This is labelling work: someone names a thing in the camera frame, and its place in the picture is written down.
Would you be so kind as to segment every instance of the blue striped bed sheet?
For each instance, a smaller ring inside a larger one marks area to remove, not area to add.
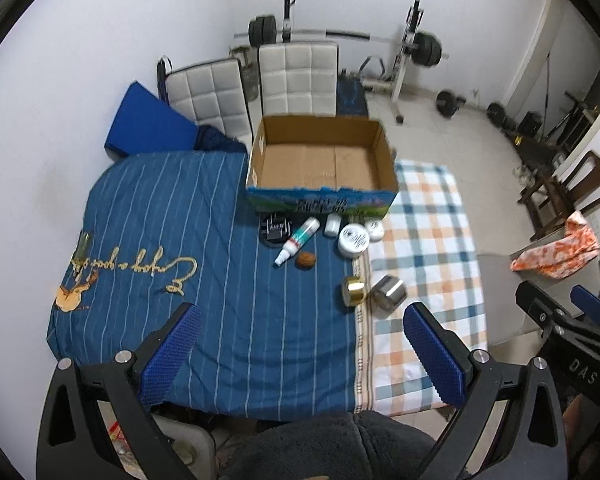
[[[356,325],[338,293],[351,264],[320,232],[306,246],[313,269],[273,267],[247,165],[242,154],[152,153],[102,175],[84,215],[88,262],[78,282],[69,264],[52,307],[56,358],[107,362],[190,301],[203,329],[169,401],[267,420],[353,411]]]

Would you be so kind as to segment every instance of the white container lid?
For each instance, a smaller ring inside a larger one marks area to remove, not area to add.
[[[365,229],[369,232],[369,239],[372,242],[379,242],[384,236],[384,226],[382,219],[370,218],[365,222]]]
[[[369,248],[369,241],[363,225],[347,224],[338,237],[338,250],[344,258],[357,258]]]

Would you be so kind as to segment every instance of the blue cushion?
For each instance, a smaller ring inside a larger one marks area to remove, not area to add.
[[[104,144],[121,156],[192,150],[198,126],[169,108],[139,82],[120,103]]]

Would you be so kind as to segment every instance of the spray bottle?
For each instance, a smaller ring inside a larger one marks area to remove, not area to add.
[[[320,222],[317,218],[309,217],[282,246],[280,254],[276,258],[276,265],[279,267],[302,247],[309,238],[320,228]]]

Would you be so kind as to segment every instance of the open cardboard box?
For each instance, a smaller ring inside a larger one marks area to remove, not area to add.
[[[246,182],[258,212],[383,217],[398,193],[384,128],[359,117],[264,117]]]

